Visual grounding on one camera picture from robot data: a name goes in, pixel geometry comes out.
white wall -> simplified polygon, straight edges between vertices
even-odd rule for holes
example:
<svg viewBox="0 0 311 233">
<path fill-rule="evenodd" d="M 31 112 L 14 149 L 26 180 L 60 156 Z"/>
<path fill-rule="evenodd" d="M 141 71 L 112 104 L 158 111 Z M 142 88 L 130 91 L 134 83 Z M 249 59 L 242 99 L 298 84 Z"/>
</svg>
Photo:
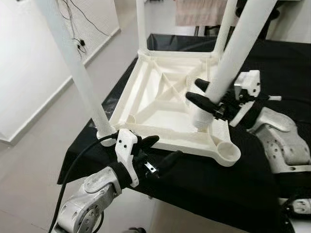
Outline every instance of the white wall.
<svg viewBox="0 0 311 233">
<path fill-rule="evenodd" d="M 118 28 L 113 0 L 73 0 L 102 31 Z M 72 7 L 90 59 L 109 39 Z M 46 21 L 32 0 L 0 1 L 0 141 L 16 142 L 71 77 Z"/>
<path fill-rule="evenodd" d="M 272 21 L 267 38 L 311 43 L 311 0 L 287 2 L 280 12 L 280 17 Z"/>
</svg>

black cloth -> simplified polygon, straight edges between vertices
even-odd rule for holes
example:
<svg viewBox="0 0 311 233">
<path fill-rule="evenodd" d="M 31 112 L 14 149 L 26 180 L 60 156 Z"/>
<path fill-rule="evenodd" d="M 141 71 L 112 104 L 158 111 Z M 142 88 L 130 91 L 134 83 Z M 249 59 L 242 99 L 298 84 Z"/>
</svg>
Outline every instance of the black cloth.
<svg viewBox="0 0 311 233">
<path fill-rule="evenodd" d="M 148 39 L 150 50 L 212 51 L 216 38 L 152 34 Z M 258 40 L 247 57 L 242 71 L 259 69 L 262 91 L 268 95 L 286 95 L 311 99 L 310 44 Z M 111 117 L 121 96 L 136 59 L 103 102 Z M 268 107 L 285 113 L 295 120 L 311 119 L 309 105 L 297 101 L 269 102 Z M 69 147 L 58 184 L 82 149 L 96 140 L 96 129 L 82 129 Z M 310 146 L 310 124 L 298 121 L 299 134 Z M 213 219 L 249 232 L 278 232 L 279 190 L 270 171 L 259 140 L 243 128 L 229 128 L 232 142 L 242 153 L 232 167 L 223 167 L 211 158 L 185 155 L 165 178 L 144 180 L 135 190 L 171 203 L 195 214 Z M 150 161 L 157 164 L 169 151 L 152 149 Z M 71 181 L 103 169 L 116 160 L 113 148 L 101 145 L 90 150 L 71 177 Z"/>
</svg>

white baseboard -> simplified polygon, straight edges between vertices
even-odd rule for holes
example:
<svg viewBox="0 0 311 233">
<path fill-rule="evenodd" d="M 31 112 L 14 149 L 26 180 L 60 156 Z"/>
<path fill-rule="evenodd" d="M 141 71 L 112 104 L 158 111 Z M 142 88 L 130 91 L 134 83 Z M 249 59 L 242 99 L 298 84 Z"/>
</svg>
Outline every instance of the white baseboard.
<svg viewBox="0 0 311 233">
<path fill-rule="evenodd" d="M 99 45 L 96 50 L 83 62 L 85 66 L 88 66 L 94 58 L 101 52 L 111 41 L 113 37 L 117 35 L 121 30 L 116 28 L 109 37 Z M 0 133 L 0 142 L 16 145 L 17 142 L 27 133 L 27 131 L 40 119 L 44 113 L 58 100 L 58 98 L 73 84 L 72 76 L 69 76 L 63 84 L 43 103 L 43 105 L 34 114 L 24 122 L 24 124 L 10 137 L 5 138 L 4 135 Z"/>
</svg>

beige towel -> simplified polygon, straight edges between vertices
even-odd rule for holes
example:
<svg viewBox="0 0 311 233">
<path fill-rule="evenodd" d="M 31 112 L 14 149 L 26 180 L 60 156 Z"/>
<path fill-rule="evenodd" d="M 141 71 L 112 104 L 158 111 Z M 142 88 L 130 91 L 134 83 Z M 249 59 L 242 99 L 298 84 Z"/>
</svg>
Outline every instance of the beige towel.
<svg viewBox="0 0 311 233">
<path fill-rule="evenodd" d="M 220 25 L 226 4 L 227 0 L 176 0 L 176 25 Z"/>
</svg>

black table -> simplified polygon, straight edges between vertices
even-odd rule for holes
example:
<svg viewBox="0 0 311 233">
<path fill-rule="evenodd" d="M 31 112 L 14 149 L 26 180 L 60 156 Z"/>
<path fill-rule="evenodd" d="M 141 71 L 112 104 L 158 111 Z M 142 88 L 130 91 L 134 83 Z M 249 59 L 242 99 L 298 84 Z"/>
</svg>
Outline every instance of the black table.
<svg viewBox="0 0 311 233">
<path fill-rule="evenodd" d="M 148 39 L 151 50 L 211 51 L 215 37 L 171 36 L 152 34 Z M 246 59 L 242 71 L 259 69 L 262 91 L 269 95 L 286 95 L 311 99 L 310 44 L 258 40 Z M 134 68 L 136 59 L 103 102 L 111 117 L 118 99 Z M 299 134 L 311 142 L 310 106 L 296 101 L 267 104 L 297 121 Z M 243 128 L 230 127 L 232 142 L 242 153 L 232 167 L 223 167 L 213 159 L 185 155 L 172 171 L 161 180 L 144 180 L 136 191 L 181 207 L 195 214 L 249 232 L 278 232 L 279 207 L 277 197 L 283 195 L 270 171 L 259 140 Z M 82 129 L 69 147 L 60 172 L 58 184 L 81 150 L 96 140 L 91 121 Z M 150 160 L 157 164 L 169 151 L 152 149 Z M 90 150 L 77 165 L 71 180 L 88 176 L 116 160 L 113 148 L 101 145 Z"/>
</svg>

